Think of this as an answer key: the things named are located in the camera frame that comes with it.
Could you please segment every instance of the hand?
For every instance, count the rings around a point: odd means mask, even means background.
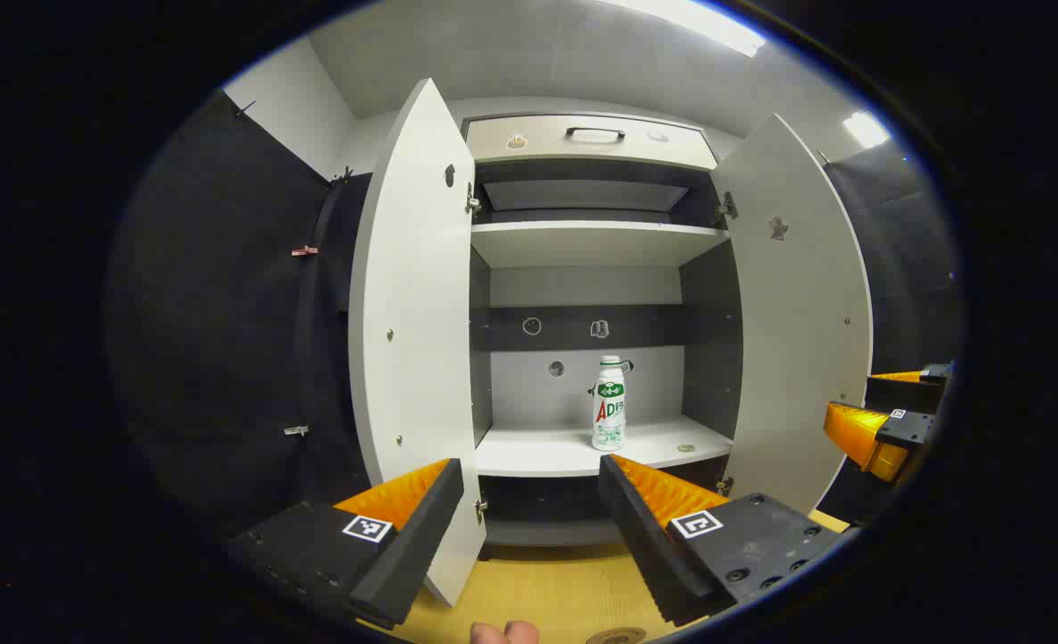
[[[512,620],[505,624],[505,633],[489,624],[472,625],[469,629],[469,644],[536,644],[541,633],[526,621]]]

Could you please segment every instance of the bottle label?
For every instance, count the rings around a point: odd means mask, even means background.
[[[601,386],[597,387],[597,393],[602,398],[623,395],[623,384],[601,383]]]
[[[604,382],[597,386],[592,400],[592,445],[600,449],[619,449],[623,445],[623,383]]]

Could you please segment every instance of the bottle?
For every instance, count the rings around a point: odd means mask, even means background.
[[[623,447],[623,427],[626,424],[623,399],[625,385],[623,375],[635,366],[631,360],[619,355],[602,355],[597,384],[592,394],[592,447],[602,452],[615,452]]]

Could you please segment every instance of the dark gray panel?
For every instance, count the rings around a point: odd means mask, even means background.
[[[643,221],[643,223],[672,223],[665,211],[651,209],[617,208],[525,208],[504,209],[489,216],[490,223],[513,221]]]
[[[708,171],[630,160],[506,160],[477,164],[476,172],[477,183],[481,184],[497,181],[597,179],[685,188],[712,186],[712,176]]]
[[[491,181],[485,184],[485,192],[497,211],[594,207],[669,211],[687,191],[688,188],[680,186],[603,179]]]
[[[525,333],[525,319],[541,321],[536,335]],[[606,338],[594,337],[591,323],[607,321]],[[491,351],[578,351],[685,344],[683,306],[595,305],[528,306],[489,310]]]
[[[743,383],[743,313],[732,244],[679,268],[683,290],[683,413],[734,439]]]
[[[493,426],[493,375],[489,361],[489,265],[469,249],[469,388],[474,447]]]

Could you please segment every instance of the drawer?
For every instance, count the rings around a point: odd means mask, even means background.
[[[466,144],[477,163],[531,159],[636,160],[706,171],[716,165],[708,142],[696,128],[609,115],[480,118],[469,122]]]

